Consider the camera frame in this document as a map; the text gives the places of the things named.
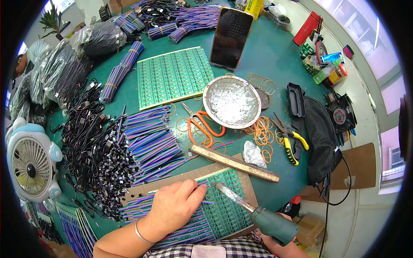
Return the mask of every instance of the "potted plant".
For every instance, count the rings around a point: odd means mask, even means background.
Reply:
[[[63,39],[63,37],[60,35],[60,31],[59,31],[60,25],[62,24],[62,12],[59,12],[59,14],[57,14],[55,5],[52,6],[51,11],[47,11],[43,15],[40,23],[45,25],[43,27],[43,29],[45,29],[45,32],[46,32],[46,29],[48,29],[48,28],[51,28],[53,30],[53,31],[49,32],[48,34],[44,35],[42,38],[47,37],[50,34],[56,33],[56,37],[59,40]]]

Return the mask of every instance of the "white fan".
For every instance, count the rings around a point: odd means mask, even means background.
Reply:
[[[22,200],[40,203],[61,194],[56,162],[62,151],[42,126],[17,118],[6,134],[7,163],[14,189]]]

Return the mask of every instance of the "hand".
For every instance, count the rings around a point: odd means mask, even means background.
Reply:
[[[151,211],[138,221],[139,233],[145,240],[157,242],[183,227],[206,193],[207,186],[198,186],[193,179],[161,187],[154,196]]]
[[[286,215],[286,214],[283,214],[283,213],[279,213],[279,212],[277,212],[278,214],[281,214],[281,215],[283,215],[286,219],[289,219],[290,221],[292,221],[292,219],[291,219],[291,217],[290,216],[288,216],[288,215]],[[256,234],[257,236],[260,236],[261,238],[262,238],[262,241],[264,242],[264,244],[268,247],[268,249],[272,249],[272,248],[275,248],[278,244],[273,240],[273,237],[272,236],[267,236],[267,235],[264,235],[263,233],[261,233],[261,231],[258,229],[258,232],[257,232],[257,234]]]

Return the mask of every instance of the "circuit board panel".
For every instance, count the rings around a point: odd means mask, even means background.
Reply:
[[[138,61],[139,110],[194,97],[214,78],[201,47]]]
[[[226,237],[252,225],[248,211],[213,187],[214,182],[222,182],[229,189],[245,199],[237,171],[233,168],[228,168],[207,179],[210,187],[206,192],[204,200],[214,203],[201,205],[215,238],[220,239]]]

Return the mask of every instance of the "workbench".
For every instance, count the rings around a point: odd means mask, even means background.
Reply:
[[[212,3],[219,2],[222,5],[233,5],[227,1],[213,1]],[[146,35],[143,35],[143,44],[145,49],[143,50],[139,60],[146,59],[148,57],[157,56],[176,50],[186,49],[190,47],[201,46],[204,49],[207,57],[210,56],[212,41],[214,38],[214,29],[197,30],[189,33],[178,44],[172,43],[168,37],[160,38],[157,40],[151,40]],[[251,32],[249,34],[247,43],[245,45],[241,62],[238,68],[233,72],[236,76],[245,78],[247,73],[256,73],[261,76],[265,76],[275,82],[276,91],[271,96],[271,105],[268,109],[261,113],[262,116],[273,117],[273,111],[286,123],[291,125],[292,118],[290,114],[289,101],[287,99],[287,84],[294,83],[301,86],[306,92],[306,96],[313,97],[322,103],[327,103],[325,95],[329,91],[322,85],[314,83],[312,76],[304,69],[301,59],[298,53],[298,46],[292,41],[293,36],[288,31],[282,31],[277,28],[264,16],[260,16],[254,21]],[[112,68],[119,64],[126,52],[129,50],[130,45],[125,45],[118,53],[111,54],[102,58],[102,62],[95,62],[92,72],[89,74],[88,79],[96,78],[99,83],[103,85],[112,70]],[[225,75],[228,72],[226,69],[212,67],[215,77]],[[203,105],[201,101],[195,101],[192,99],[183,100],[183,102],[189,106],[193,111],[198,111]],[[110,114],[111,117],[119,117],[123,106],[126,105],[126,113],[129,115],[139,111],[139,99],[137,93],[137,72],[132,71],[126,75],[125,79],[121,83],[113,102],[105,104],[104,114]],[[176,102],[176,113],[170,117],[171,121],[169,125],[173,134],[178,138],[179,145],[183,151],[187,145],[191,144],[188,133],[179,132],[176,129],[175,123],[179,118],[189,118],[188,113],[185,111],[180,102]],[[62,124],[66,121],[66,118],[62,115],[62,112],[54,112],[47,116],[47,127],[51,122],[51,128],[55,128],[58,124]],[[207,120],[208,124],[216,132],[220,132],[220,127],[217,123]],[[180,120],[178,123],[180,130],[187,128],[186,120]],[[54,141],[59,147],[62,147],[61,131],[53,135],[49,128],[47,128],[47,135],[52,141]],[[305,128],[301,134],[305,139],[308,139]],[[196,141],[203,141],[204,137],[194,137]],[[247,140],[253,140],[253,135],[247,135],[241,130],[233,130],[227,128],[224,136],[220,138],[214,137],[214,141],[222,141],[224,143],[233,141],[234,147],[229,147],[226,150],[226,154],[235,155],[240,153],[244,149],[244,143]],[[280,175],[279,183],[272,183],[264,181],[263,179],[250,176],[252,186],[254,188],[258,204],[265,208],[276,211],[294,196],[296,196],[307,185],[307,161],[309,159],[309,152],[304,149],[301,151],[301,159],[299,165],[294,166],[290,163],[285,153],[284,145],[279,145],[275,140],[272,143],[274,153],[272,155],[272,162],[267,164],[268,170]],[[69,185],[64,178],[62,178],[63,162],[58,163],[58,183],[62,189],[62,195],[57,199],[58,202],[75,207],[74,203],[70,201],[71,197],[75,197],[74,189]],[[186,164],[172,171],[171,176],[185,173],[206,165],[211,164],[204,157],[197,157],[190,160]],[[77,194],[78,199],[83,202],[83,196]],[[63,240],[68,243],[60,222],[57,212],[52,212],[55,227],[61,234]],[[95,220],[99,224],[99,227],[86,215],[89,223],[95,232],[97,238],[101,238],[108,232],[115,230],[118,226],[124,226],[124,222],[114,222],[111,219],[101,219],[95,214]]]

